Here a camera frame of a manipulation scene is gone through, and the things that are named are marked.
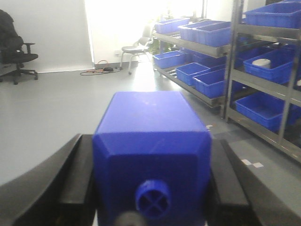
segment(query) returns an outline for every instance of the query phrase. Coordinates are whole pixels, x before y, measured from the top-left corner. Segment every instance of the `blue storage bin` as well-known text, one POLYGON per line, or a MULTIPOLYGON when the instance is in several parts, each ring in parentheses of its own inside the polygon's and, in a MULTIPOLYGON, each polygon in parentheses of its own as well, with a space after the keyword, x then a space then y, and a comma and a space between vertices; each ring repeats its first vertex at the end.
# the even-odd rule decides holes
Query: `blue storage bin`
MULTIPOLYGON (((194 85, 197 91, 201 92, 209 98, 224 96, 225 86, 225 69, 220 69, 214 72, 198 75, 193 78, 194 85)), ((243 84, 233 81, 233 92, 242 90, 243 84)))
POLYGON ((184 66, 177 67, 177 78, 187 85, 193 85, 193 77, 196 75, 204 74, 210 71, 210 68, 200 65, 198 63, 191 63, 184 66))
POLYGON ((220 23, 220 22, 222 22, 222 21, 205 20, 205 21, 201 21, 201 22, 197 22, 197 23, 193 23, 193 24, 179 26, 181 39, 188 40, 188 41, 195 41, 194 35, 193 35, 194 33, 192 32, 192 28, 202 27, 202 26, 206 26, 209 24, 216 24, 216 23, 220 23))
POLYGON ((231 22, 222 22, 193 28, 196 35, 195 42, 212 47, 227 45, 231 37, 230 26, 231 22))
MULTIPOLYGON (((284 101, 263 92, 257 92, 237 100, 236 110, 271 131, 280 128, 284 101)), ((290 108, 287 124, 292 125, 301 117, 301 108, 290 108)))
POLYGON ((251 49, 248 51, 240 52, 236 58, 235 67, 240 67, 240 66, 244 65, 244 61, 251 59, 253 57, 263 55, 263 54, 268 53, 273 50, 275 50, 275 49, 268 48, 268 47, 259 47, 259 48, 254 48, 254 49, 251 49))
POLYGON ((155 29, 157 33, 168 34, 177 32, 179 30, 178 26, 185 25, 189 23, 189 18, 175 18, 170 20, 164 20, 155 23, 155 29))
POLYGON ((197 51, 187 48, 182 48, 181 51, 186 53, 186 62, 188 63, 198 63, 200 60, 210 57, 206 54, 199 53, 197 51))
POLYGON ((210 68, 211 71, 216 71, 226 67, 227 57, 222 56, 220 58, 214 58, 211 56, 198 58, 199 61, 197 63, 210 68))
POLYGON ((245 71, 257 77, 283 84, 289 81, 293 66, 293 51, 276 49, 269 53, 244 61, 245 71), (264 68, 252 64, 257 59, 269 59, 271 68, 264 68))
POLYGON ((259 26, 300 28, 301 3, 274 3, 244 13, 246 23, 259 26))
POLYGON ((177 65, 182 65, 186 62, 186 53, 181 51, 171 51, 153 56, 155 65, 160 68, 168 68, 177 65))

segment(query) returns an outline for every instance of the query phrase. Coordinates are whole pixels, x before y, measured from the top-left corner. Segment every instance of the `white tape mark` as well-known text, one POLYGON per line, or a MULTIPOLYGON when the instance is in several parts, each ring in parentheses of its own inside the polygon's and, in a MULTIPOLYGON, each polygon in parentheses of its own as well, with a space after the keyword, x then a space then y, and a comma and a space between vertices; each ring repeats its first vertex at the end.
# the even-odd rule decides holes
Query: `white tape mark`
POLYGON ((247 166, 252 165, 252 163, 248 159, 242 159, 241 161, 247 166))
POLYGON ((260 162, 254 163, 253 164, 256 168, 264 167, 260 162))

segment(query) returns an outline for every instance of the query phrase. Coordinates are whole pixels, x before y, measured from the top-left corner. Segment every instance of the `white wall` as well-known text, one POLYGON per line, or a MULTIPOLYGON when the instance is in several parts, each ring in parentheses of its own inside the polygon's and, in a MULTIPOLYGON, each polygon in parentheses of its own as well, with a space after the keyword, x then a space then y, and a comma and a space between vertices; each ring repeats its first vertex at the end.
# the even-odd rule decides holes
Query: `white wall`
POLYGON ((84 0, 0 0, 24 42, 39 58, 26 63, 38 72, 92 68, 84 0))
POLYGON ((143 0, 87 0, 95 63, 119 62, 120 58, 114 56, 115 50, 121 51, 123 46, 132 45, 141 37, 146 18, 154 13, 153 6, 155 3, 145 1, 143 4, 143 0))
MULTIPOLYGON (((265 5, 265 0, 245 0, 244 11, 265 5)), ((207 18, 212 20, 231 21, 233 0, 208 0, 207 18)))

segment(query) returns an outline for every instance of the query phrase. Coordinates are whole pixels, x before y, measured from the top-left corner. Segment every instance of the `gray floor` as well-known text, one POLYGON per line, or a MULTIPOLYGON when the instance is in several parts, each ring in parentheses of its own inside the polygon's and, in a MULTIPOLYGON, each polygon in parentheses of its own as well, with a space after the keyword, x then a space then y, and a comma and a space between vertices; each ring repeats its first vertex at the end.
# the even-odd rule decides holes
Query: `gray floor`
POLYGON ((49 157, 77 133, 92 134, 112 95, 117 91, 178 90, 184 94, 216 138, 225 138, 241 159, 260 162, 252 172, 301 216, 301 168, 254 134, 226 123, 169 79, 141 62, 132 75, 127 70, 96 76, 79 72, 22 76, 0 83, 0 185, 49 157))

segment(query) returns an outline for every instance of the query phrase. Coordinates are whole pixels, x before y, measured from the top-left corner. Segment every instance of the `office chair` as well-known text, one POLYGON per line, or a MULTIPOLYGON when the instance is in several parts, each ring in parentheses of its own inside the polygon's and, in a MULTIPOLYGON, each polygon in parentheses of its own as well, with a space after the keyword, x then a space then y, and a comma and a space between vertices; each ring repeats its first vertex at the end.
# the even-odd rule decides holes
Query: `office chair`
POLYGON ((35 80, 38 79, 38 73, 35 70, 22 69, 24 67, 23 63, 38 58, 38 55, 31 53, 30 46, 34 45, 34 43, 24 43, 23 39, 18 36, 13 22, 13 18, 0 9, 0 49, 2 64, 16 64, 16 70, 0 75, 0 82, 3 81, 1 77, 13 76, 14 84, 17 85, 17 77, 22 74, 33 75, 35 80), (22 51, 23 45, 26 45, 27 53, 22 51))
POLYGON ((136 41, 132 46, 122 47, 122 49, 121 49, 122 55, 121 55, 121 61, 120 61, 120 65, 119 65, 120 69, 122 69, 123 55, 125 53, 132 54, 131 58, 130 58, 130 62, 128 64, 128 74, 132 74, 131 73, 131 65, 132 65, 133 57, 140 56, 140 55, 146 55, 147 58, 149 60, 151 60, 148 55, 148 46, 153 43, 153 38, 152 38, 153 27, 154 27, 153 24, 147 24, 144 27, 142 37, 138 41, 136 41))

